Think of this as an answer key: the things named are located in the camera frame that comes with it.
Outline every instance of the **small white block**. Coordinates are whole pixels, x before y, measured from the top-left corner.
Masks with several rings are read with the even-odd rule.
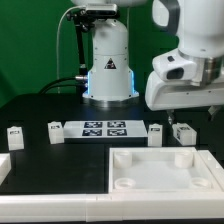
[[[9,154],[0,154],[0,185],[11,170],[11,159]]]
[[[9,151],[24,149],[23,132],[21,127],[7,128]]]
[[[64,143],[64,130],[61,122],[48,123],[48,132],[51,144]]]
[[[197,132],[188,124],[174,124],[173,136],[180,142],[181,145],[196,145]]]
[[[163,142],[163,126],[159,124],[149,125],[148,146],[161,147]]]

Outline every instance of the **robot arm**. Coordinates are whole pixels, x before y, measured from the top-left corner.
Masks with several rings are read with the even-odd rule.
[[[152,110],[223,105],[224,1],[154,0],[153,19],[179,46],[153,60],[146,102]]]
[[[119,22],[118,6],[132,7],[147,0],[71,0],[85,9],[73,16],[76,30],[90,31],[93,38],[93,67],[85,75],[87,90],[84,103],[100,107],[122,107],[138,102],[139,93],[134,88],[134,72],[128,65],[128,30]]]

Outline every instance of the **green backdrop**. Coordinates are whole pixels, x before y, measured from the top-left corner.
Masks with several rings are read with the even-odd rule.
[[[0,0],[0,106],[13,97],[37,93],[56,79],[56,33],[70,0]],[[152,1],[130,10],[130,67],[136,89],[143,93],[152,58],[177,46],[177,38],[157,30],[151,20]],[[126,24],[127,9],[121,9]],[[88,68],[92,65],[91,34],[84,35]],[[75,30],[63,22],[60,76],[78,73]]]

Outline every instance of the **black table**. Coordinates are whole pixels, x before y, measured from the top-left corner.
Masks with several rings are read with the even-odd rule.
[[[197,149],[209,149],[224,166],[224,112],[220,111],[210,122],[207,109],[177,110],[176,121],[188,123],[195,129],[198,133]],[[58,145],[49,142],[47,123],[61,121],[64,124],[66,121],[80,120],[144,120],[146,127],[154,123],[162,124],[163,146],[179,146],[172,136],[167,113],[150,111],[145,106],[144,98],[138,105],[102,109],[81,104],[79,97],[73,94],[21,95],[0,109],[0,152],[9,152],[8,127],[23,128],[25,145],[24,150],[10,152],[12,170],[0,186],[0,195],[107,193],[109,148],[125,147],[122,142]],[[146,144],[145,141],[140,143],[135,146]],[[175,220],[175,223],[191,221]],[[223,223],[223,220],[197,220],[197,223],[216,222]]]

